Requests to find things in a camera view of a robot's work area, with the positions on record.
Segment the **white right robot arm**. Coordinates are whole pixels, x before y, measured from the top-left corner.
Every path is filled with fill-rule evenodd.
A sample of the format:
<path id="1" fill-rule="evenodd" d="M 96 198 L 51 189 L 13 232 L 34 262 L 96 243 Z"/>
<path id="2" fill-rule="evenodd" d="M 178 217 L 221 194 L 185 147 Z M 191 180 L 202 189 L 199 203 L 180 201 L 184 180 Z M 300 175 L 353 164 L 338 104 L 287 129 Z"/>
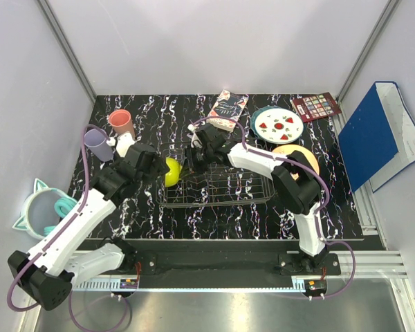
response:
<path id="1" fill-rule="evenodd" d="M 299 249 L 303 252 L 300 266 L 308 274 L 318 273 L 325 265 L 326 245 L 322 239 L 320 196 L 322 179 L 302 152 L 274 154 L 253 147 L 242 140 L 227 139 L 210 123 L 189 125 L 191 143 L 185 148 L 183 169 L 189 174 L 202 174 L 211 164 L 244 169 L 273 182 L 282 205 L 294 214 L 299 233 Z"/>

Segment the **lilac cup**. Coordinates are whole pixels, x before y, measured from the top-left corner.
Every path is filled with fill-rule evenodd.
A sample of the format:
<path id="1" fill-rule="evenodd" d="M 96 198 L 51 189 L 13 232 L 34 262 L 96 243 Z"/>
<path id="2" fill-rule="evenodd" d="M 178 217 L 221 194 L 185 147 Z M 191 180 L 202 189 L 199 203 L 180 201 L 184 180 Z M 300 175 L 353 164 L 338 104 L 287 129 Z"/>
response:
<path id="1" fill-rule="evenodd" d="M 90 129 L 84 134 L 84 145 L 102 162 L 113 158 L 113 151 L 107 144 L 106 137 L 97 129 Z"/>

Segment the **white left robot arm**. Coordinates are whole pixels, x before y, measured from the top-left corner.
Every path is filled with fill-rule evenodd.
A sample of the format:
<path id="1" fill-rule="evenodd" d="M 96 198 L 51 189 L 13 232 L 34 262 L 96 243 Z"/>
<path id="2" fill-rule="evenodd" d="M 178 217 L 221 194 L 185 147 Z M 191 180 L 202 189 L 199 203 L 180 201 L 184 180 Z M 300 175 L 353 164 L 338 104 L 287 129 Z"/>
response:
<path id="1" fill-rule="evenodd" d="M 114 238 L 79 258 L 73 254 L 107 216 L 133 196 L 142 183 L 169 171 L 165 159 L 151 146 L 135 142 L 115 162 L 87 176 L 78 204 L 59 225 L 28 252 L 14 251 L 8 266 L 18 286 L 47 311 L 57 308 L 72 288 L 107 271 L 130 273 L 136 249 Z"/>

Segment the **yellow-green bowl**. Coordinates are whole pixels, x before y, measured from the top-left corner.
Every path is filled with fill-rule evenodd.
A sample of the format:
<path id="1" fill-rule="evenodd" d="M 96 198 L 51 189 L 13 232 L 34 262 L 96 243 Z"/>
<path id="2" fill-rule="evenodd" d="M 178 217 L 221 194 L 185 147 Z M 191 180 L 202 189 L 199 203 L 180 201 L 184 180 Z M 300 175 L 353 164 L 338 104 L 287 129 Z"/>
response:
<path id="1" fill-rule="evenodd" d="M 181 164 L 174 158 L 166 157 L 166 164 L 169 167 L 169 171 L 165 175 L 165 187 L 172 187 L 180 181 Z"/>

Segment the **grey wire dish rack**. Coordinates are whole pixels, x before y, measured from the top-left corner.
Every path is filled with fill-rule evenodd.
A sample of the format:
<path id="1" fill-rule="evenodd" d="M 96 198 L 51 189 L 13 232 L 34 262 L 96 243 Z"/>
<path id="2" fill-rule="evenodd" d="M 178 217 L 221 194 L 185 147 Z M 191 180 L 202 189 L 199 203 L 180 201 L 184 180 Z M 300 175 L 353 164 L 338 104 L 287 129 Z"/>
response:
<path id="1" fill-rule="evenodd" d="M 162 178 L 156 185 L 156 198 L 165 208 L 247 205 L 265 203 L 275 193 L 273 182 L 247 169 L 212 163 L 202 174 L 183 174 L 175 185 L 167 187 Z"/>

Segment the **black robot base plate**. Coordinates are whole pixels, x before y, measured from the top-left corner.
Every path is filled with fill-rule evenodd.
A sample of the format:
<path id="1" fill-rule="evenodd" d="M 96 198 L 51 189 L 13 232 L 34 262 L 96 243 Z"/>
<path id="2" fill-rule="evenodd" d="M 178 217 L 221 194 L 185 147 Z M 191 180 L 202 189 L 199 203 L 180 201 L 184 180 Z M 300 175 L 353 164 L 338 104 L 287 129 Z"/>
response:
<path id="1" fill-rule="evenodd" d="M 356 267 L 345 241 L 328 241 L 312 257 L 293 242 L 210 240 L 159 242 L 117 239 L 75 252 L 66 262 L 73 288 L 115 292 L 304 291 L 304 280 L 341 276 L 340 256 Z"/>

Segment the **beige speckled plate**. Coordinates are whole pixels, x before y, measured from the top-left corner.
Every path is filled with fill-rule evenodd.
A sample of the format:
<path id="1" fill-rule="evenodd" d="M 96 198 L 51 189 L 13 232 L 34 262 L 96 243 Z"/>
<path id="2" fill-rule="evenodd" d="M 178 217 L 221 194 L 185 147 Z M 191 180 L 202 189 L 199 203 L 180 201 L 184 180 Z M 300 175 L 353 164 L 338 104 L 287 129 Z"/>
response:
<path id="1" fill-rule="evenodd" d="M 304 156 L 306 157 L 307 161 L 309 162 L 309 164 L 311 165 L 314 172 L 317 175 L 320 174 L 320 167 L 319 167 L 319 163 L 317 161 L 317 158 L 315 157 L 313 152 L 311 152 L 310 150 L 306 149 L 303 146 L 295 145 L 295 144 L 280 145 L 280 146 L 276 147 L 275 149 L 273 149 L 272 153 L 289 155 L 289 154 L 293 153 L 294 151 L 302 152 L 304 154 Z"/>

